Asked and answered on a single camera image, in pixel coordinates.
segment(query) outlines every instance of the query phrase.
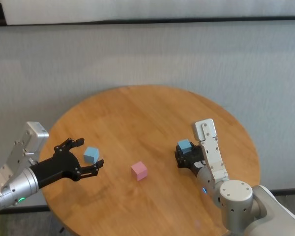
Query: white wall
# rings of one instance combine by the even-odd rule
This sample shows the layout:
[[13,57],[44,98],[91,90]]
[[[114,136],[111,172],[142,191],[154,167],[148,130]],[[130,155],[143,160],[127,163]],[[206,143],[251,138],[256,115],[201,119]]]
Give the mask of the white wall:
[[0,28],[0,165],[25,121],[49,129],[86,97],[133,84],[222,105],[254,140],[262,184],[295,188],[295,21]]

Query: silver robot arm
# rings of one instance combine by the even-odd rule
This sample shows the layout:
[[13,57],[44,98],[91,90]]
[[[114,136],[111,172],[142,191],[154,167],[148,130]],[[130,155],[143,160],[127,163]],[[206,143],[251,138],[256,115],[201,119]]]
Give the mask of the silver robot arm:
[[28,162],[36,164],[33,157],[40,154],[47,139],[48,132],[40,123],[25,124],[7,162],[0,168],[0,210],[37,193],[37,179],[26,165]]
[[53,157],[37,162],[48,139],[48,132],[38,122],[27,122],[22,135],[14,142],[7,162],[0,168],[0,210],[16,205],[37,191],[61,178],[79,181],[96,176],[103,160],[88,167],[81,167],[70,149],[83,145],[84,139],[71,138],[54,148]]
[[177,145],[178,167],[191,169],[202,190],[221,209],[225,228],[244,236],[295,236],[295,216],[267,188],[229,179],[213,120],[198,121],[193,129],[199,145],[190,142],[189,152]]

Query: blue cube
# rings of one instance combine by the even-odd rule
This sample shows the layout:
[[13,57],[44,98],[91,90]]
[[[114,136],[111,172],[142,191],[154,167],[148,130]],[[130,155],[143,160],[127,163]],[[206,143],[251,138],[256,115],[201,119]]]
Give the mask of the blue cube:
[[180,140],[178,142],[178,146],[182,150],[182,154],[185,154],[191,151],[191,144],[188,139]]
[[95,164],[99,158],[99,150],[95,147],[88,147],[84,152],[84,161]]

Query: wood grain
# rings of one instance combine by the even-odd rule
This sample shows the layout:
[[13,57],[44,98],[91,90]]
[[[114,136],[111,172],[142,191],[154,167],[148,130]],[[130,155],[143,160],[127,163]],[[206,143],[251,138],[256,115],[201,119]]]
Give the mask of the wood grain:
[[[231,178],[260,181],[258,156],[239,122],[215,103],[166,86],[132,86],[102,92],[76,105],[53,126],[40,161],[68,137],[85,138],[72,153],[98,147],[104,167],[97,177],[62,179],[43,189],[47,203],[72,233],[81,236],[219,236],[220,212],[199,191],[189,170],[179,170],[177,141],[195,142],[191,124],[213,118]],[[142,161],[148,177],[137,182],[130,166]]]

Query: pink cube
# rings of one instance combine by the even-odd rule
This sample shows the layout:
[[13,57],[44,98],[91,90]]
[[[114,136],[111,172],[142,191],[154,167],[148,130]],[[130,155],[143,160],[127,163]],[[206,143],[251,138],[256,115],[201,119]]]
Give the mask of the pink cube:
[[148,169],[141,161],[139,161],[131,166],[131,174],[137,179],[137,181],[139,181],[148,176]]

